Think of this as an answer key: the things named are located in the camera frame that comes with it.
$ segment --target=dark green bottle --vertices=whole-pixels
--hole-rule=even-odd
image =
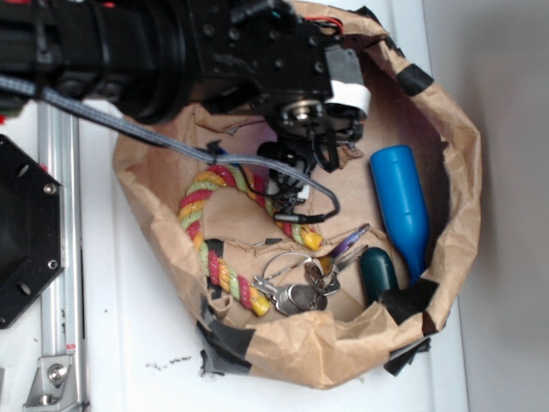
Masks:
[[[382,291],[398,289],[395,268],[389,255],[383,249],[371,247],[362,254],[360,273],[368,305],[378,300]]]

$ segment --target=rope toy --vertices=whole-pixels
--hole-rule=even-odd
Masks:
[[[202,209],[206,201],[211,198],[214,191],[226,186],[235,187],[246,193],[249,198],[267,210],[271,217],[275,214],[276,210],[272,200],[250,191],[246,184],[246,180],[248,180],[248,184],[254,191],[263,192],[263,180],[246,168],[244,168],[244,173],[246,177],[239,167],[232,165],[213,165],[205,172],[199,173],[181,200],[178,219],[200,255],[204,275],[208,276],[214,285],[221,286],[224,291],[231,294],[243,307],[252,310],[261,317],[270,308],[268,299],[256,288],[253,288],[245,277],[238,275],[236,270],[219,257],[215,251],[208,249],[200,224]],[[308,225],[279,222],[276,224],[288,237],[313,251],[317,251],[323,245],[323,237]]]

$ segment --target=gray wall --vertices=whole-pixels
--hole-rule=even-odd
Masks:
[[[432,73],[484,143],[480,254],[459,298],[470,409],[548,410],[549,2],[424,7]]]

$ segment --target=cable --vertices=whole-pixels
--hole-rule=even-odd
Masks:
[[[275,215],[275,219],[278,221],[289,221],[291,223],[318,223],[320,221],[325,221],[329,217],[337,215],[341,209],[339,201],[337,200],[337,196],[334,194],[334,192],[332,192],[327,187],[320,185],[315,180],[306,176],[304,173],[299,172],[293,167],[290,167],[280,161],[273,161],[271,159],[266,159],[260,156],[245,154],[222,154],[212,156],[211,154],[206,153],[199,148],[192,148],[191,146],[188,146],[182,142],[178,142],[175,139],[163,136],[160,133],[144,129],[140,125],[133,124],[123,118],[117,118],[108,113],[96,110],[78,100],[64,97],[51,88],[43,88],[41,90],[41,95],[37,96],[36,86],[34,85],[34,83],[26,80],[0,75],[0,89],[14,94],[22,94],[28,98],[43,100],[46,103],[49,103],[50,105],[63,110],[64,112],[77,116],[78,118],[83,118],[92,123],[100,124],[119,133],[123,133],[127,136],[138,139],[142,142],[170,148],[176,152],[181,153],[182,155],[189,156],[190,158],[197,161],[209,164],[220,163],[225,165],[239,163],[274,169],[279,173],[286,174],[289,177],[295,178],[307,185],[310,185],[312,188],[317,189],[318,191],[329,197],[332,201],[332,204],[334,205],[334,210],[324,215],[306,216],[277,214]]]
[[[327,17],[324,15],[311,15],[311,16],[305,17],[305,20],[315,21],[315,22],[325,21],[327,23],[335,25],[336,31],[338,32],[338,34],[343,34],[343,23],[341,22],[341,20],[336,19],[335,17]]]

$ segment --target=blue plastic bottle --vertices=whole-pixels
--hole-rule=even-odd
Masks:
[[[371,156],[370,164],[385,229],[406,259],[412,285],[425,270],[429,239],[429,217],[412,150],[384,148]]]

